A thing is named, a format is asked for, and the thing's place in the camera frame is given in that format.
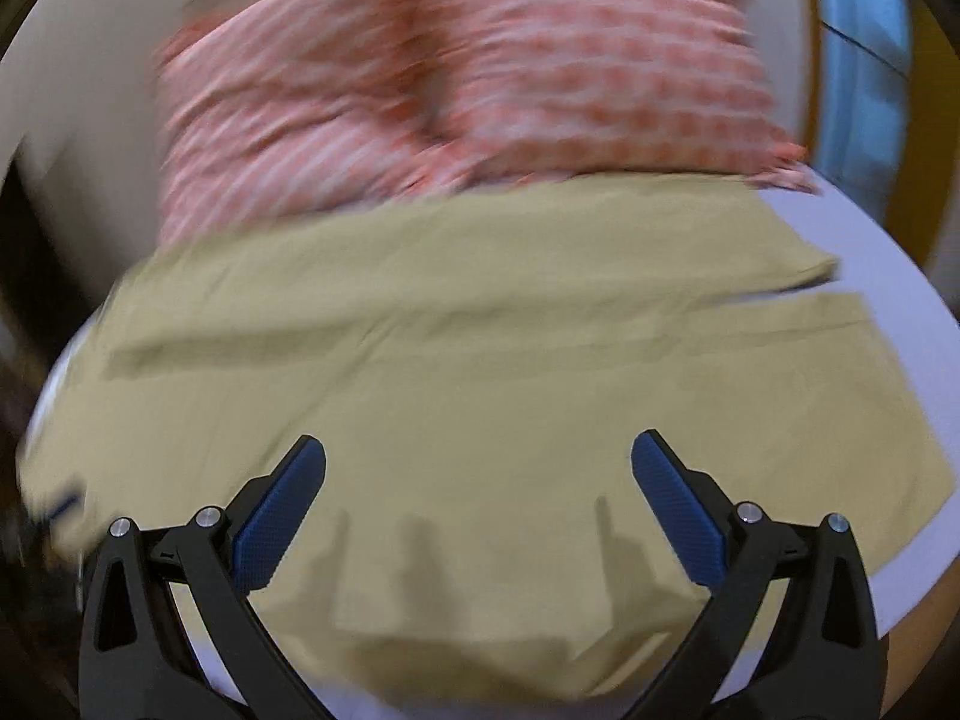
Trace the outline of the orange striped pillow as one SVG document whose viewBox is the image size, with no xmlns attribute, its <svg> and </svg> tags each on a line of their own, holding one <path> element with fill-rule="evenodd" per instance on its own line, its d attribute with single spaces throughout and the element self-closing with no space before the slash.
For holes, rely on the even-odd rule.
<svg viewBox="0 0 960 720">
<path fill-rule="evenodd" d="M 172 37 L 156 62 L 160 241 L 459 190 L 427 133 L 397 0 L 259 0 Z"/>
</svg>

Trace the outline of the blue glass window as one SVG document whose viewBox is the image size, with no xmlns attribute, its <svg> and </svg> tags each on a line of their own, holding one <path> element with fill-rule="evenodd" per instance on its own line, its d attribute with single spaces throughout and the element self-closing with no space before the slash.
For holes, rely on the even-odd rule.
<svg viewBox="0 0 960 720">
<path fill-rule="evenodd" d="M 864 206 L 885 203 L 907 135 L 908 0 L 818 0 L 817 171 Z"/>
</svg>

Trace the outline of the orange polka dot pillow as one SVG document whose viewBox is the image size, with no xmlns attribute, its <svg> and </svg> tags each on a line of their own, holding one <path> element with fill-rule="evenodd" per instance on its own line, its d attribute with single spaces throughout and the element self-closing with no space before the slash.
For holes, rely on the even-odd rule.
<svg viewBox="0 0 960 720">
<path fill-rule="evenodd" d="M 430 135 L 472 182 L 701 172 L 805 190 L 748 0 L 394 0 Z"/>
</svg>

